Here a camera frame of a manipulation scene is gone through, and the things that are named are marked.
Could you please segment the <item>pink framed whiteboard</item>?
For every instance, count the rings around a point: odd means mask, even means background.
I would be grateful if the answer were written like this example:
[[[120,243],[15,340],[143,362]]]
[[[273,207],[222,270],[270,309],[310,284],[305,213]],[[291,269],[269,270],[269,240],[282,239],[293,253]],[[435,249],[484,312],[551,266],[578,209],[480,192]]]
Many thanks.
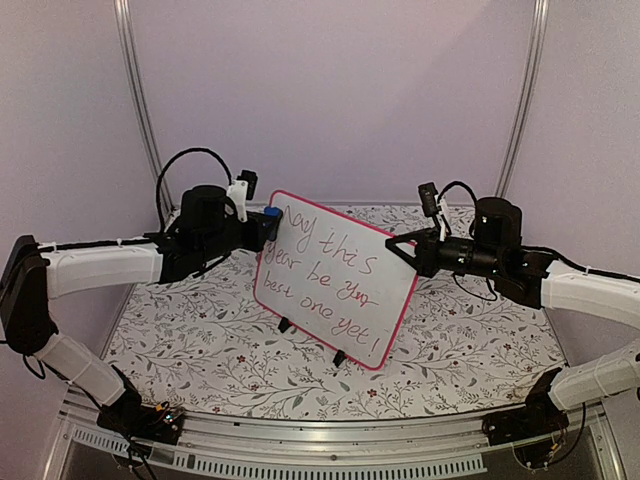
[[[417,284],[386,248],[391,233],[284,190],[270,204],[283,218],[258,260],[256,302],[360,366],[381,369]]]

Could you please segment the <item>blue whiteboard eraser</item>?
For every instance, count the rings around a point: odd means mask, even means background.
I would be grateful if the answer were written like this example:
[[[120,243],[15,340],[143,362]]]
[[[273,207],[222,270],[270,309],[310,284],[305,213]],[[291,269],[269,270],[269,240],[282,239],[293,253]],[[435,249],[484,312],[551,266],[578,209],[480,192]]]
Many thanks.
[[[266,206],[263,210],[263,213],[272,218],[274,222],[280,222],[283,217],[283,211],[274,206]]]

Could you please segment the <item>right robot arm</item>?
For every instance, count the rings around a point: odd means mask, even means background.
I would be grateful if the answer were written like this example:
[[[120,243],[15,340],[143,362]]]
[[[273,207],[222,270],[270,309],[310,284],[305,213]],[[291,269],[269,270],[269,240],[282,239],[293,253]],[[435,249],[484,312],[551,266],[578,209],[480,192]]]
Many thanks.
[[[504,298],[529,309],[617,324],[632,335],[626,344],[573,366],[543,373],[521,407],[486,415],[492,445],[549,434],[568,427],[568,413],[639,387],[639,280],[580,266],[550,247],[522,243],[522,211],[504,198],[476,201],[471,234],[448,232],[442,199],[426,199],[435,226],[396,235],[389,251],[425,278],[446,271],[487,280]]]

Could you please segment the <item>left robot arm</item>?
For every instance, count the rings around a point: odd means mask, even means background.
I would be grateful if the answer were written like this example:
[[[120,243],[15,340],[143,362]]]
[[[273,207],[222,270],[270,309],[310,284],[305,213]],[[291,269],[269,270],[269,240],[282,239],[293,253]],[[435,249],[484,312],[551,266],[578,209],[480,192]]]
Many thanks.
[[[127,438],[178,431],[168,404],[145,405],[121,369],[61,331],[54,306],[100,290],[200,277],[237,250],[262,251],[275,240],[283,213],[249,210],[251,190],[244,180],[193,187],[174,220],[162,218],[158,231],[133,238],[56,244],[19,236],[1,277],[5,343],[82,390],[98,407],[101,427]]]

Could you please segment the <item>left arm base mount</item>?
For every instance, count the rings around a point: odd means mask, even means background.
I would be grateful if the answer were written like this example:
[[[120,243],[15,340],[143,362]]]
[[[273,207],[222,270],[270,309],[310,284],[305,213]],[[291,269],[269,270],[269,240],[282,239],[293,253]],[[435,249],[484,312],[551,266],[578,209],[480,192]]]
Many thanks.
[[[144,405],[139,396],[123,395],[113,405],[101,406],[97,425],[125,438],[176,445],[182,434],[185,409],[162,402]]]

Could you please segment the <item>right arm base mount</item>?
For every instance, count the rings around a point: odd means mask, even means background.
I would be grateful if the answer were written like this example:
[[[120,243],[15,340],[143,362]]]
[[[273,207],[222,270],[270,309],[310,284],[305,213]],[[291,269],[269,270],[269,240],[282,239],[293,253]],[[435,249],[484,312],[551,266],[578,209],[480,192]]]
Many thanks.
[[[482,418],[482,432],[489,444],[511,445],[516,461],[527,470],[551,465],[565,444],[568,427],[565,413],[540,406],[521,406]]]

